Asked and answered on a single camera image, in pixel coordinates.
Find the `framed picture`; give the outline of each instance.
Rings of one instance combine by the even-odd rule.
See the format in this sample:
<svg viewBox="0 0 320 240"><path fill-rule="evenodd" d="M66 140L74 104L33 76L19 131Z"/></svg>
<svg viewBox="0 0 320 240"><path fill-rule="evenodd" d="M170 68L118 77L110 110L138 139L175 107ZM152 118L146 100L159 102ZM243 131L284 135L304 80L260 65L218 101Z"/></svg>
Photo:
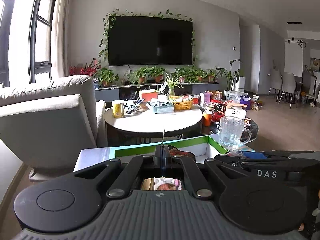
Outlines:
<svg viewBox="0 0 320 240"><path fill-rule="evenodd" d="M320 72L320 59L312 57L310 62L310 69L316 72Z"/></svg>

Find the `black tv screen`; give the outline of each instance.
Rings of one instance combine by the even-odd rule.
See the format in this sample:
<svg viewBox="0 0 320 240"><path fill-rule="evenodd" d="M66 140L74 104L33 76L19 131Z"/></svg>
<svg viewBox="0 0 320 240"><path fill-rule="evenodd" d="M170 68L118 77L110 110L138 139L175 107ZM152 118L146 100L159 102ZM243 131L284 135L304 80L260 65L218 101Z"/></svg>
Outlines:
<svg viewBox="0 0 320 240"><path fill-rule="evenodd" d="M109 31L109 65L192 65L192 22L117 17Z"/></svg>

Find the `glass pitcher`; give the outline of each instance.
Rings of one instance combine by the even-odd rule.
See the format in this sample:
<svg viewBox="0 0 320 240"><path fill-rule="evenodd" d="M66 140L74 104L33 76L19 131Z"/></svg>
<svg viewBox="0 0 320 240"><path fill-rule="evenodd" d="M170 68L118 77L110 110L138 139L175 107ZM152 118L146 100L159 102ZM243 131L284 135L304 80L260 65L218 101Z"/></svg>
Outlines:
<svg viewBox="0 0 320 240"><path fill-rule="evenodd" d="M243 131L249 133L249 137L240 142ZM251 135L251 131L244 128L244 120L233 116L224 116L220 119L219 141L226 149L230 151L238 149L251 139Z"/></svg>

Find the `gray ribbed surface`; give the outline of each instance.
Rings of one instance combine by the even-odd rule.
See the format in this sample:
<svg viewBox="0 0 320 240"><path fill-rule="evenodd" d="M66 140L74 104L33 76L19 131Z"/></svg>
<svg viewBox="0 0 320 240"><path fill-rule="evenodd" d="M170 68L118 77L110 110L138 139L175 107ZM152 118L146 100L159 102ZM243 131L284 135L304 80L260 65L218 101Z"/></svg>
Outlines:
<svg viewBox="0 0 320 240"><path fill-rule="evenodd" d="M179 192L133 191L124 200L109 202L101 215L82 229L62 235L23 230L14 240L254 240L305 239L297 231L277 236L244 232L222 217L209 201Z"/></svg>

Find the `window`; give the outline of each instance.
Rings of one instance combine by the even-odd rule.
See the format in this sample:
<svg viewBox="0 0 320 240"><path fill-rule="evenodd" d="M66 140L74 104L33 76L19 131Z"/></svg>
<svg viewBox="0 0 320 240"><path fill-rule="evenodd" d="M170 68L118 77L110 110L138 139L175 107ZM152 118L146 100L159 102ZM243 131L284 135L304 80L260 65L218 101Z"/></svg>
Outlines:
<svg viewBox="0 0 320 240"><path fill-rule="evenodd" d="M0 88L8 87L8 46L12 11L15 0L0 0Z"/></svg>
<svg viewBox="0 0 320 240"><path fill-rule="evenodd" d="M51 79L51 27L55 0L35 0L30 30L32 83Z"/></svg>

